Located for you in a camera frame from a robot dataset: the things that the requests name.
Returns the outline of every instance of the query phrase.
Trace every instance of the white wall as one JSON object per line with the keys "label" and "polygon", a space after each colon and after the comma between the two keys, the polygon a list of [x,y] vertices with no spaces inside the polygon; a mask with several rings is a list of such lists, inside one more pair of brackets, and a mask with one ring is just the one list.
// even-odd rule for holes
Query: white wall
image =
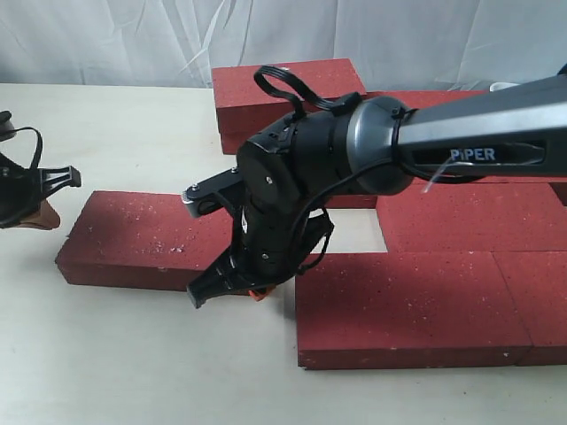
{"label": "white wall", "polygon": [[206,87],[211,66],[350,58],[369,89],[556,73],[553,0],[0,0],[0,82]]}

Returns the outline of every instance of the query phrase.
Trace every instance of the robotic arm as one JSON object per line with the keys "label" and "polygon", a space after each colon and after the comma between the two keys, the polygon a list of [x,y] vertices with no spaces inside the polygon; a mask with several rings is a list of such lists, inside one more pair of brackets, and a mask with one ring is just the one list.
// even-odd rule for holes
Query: robotic arm
{"label": "robotic arm", "polygon": [[0,153],[0,228],[52,230],[59,226],[60,219],[48,197],[67,186],[80,187],[81,175],[72,166],[39,168],[42,135],[31,127],[15,129],[11,119],[8,111],[0,112],[0,143],[28,130],[35,132],[37,145],[29,168]]}
{"label": "robotic arm", "polygon": [[[193,305],[246,290],[261,296],[316,265],[333,231],[331,196],[394,196],[414,178],[567,176],[566,74],[567,66],[555,77],[412,110],[358,93],[331,102],[285,69],[260,67],[258,86],[293,112],[245,141],[236,167],[183,192],[194,218],[224,208],[233,219],[230,246],[187,287]],[[307,113],[304,103],[319,111]],[[305,265],[323,238],[322,254]]]}

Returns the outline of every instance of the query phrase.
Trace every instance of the white table surface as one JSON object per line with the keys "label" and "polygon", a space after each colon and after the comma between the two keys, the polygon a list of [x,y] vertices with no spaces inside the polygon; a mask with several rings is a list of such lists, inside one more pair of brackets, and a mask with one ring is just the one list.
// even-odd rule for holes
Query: white table surface
{"label": "white table surface", "polygon": [[[42,132],[42,166],[83,176],[50,199],[61,228],[0,231],[0,424],[567,423],[567,367],[297,367],[291,283],[198,311],[184,293],[66,284],[53,260],[93,190],[179,194],[234,164],[213,92],[0,84],[0,109]],[[2,149],[27,163],[33,141]],[[385,251],[372,211],[331,215],[331,252]]]}

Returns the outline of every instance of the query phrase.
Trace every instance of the white fabric backdrop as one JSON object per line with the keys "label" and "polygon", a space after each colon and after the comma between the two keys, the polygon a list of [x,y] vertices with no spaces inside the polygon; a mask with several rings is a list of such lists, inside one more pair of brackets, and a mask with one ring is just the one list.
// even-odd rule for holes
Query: white fabric backdrop
{"label": "white fabric backdrop", "polygon": [[211,66],[350,58],[368,89],[556,73],[554,0],[0,0],[0,82],[210,87]]}

